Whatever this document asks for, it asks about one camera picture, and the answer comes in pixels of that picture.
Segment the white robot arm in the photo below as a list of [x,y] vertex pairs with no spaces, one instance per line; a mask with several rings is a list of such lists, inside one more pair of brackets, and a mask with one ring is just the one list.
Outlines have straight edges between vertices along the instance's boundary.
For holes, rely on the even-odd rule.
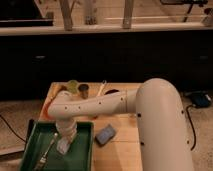
[[148,79],[135,89],[71,100],[59,92],[47,113],[56,120],[75,116],[134,113],[143,171],[195,171],[179,92],[169,81]]

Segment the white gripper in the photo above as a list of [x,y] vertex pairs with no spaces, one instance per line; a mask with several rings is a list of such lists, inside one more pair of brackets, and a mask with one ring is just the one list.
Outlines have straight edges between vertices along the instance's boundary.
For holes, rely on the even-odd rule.
[[77,135],[77,123],[75,120],[57,120],[56,129],[62,138],[72,142]]

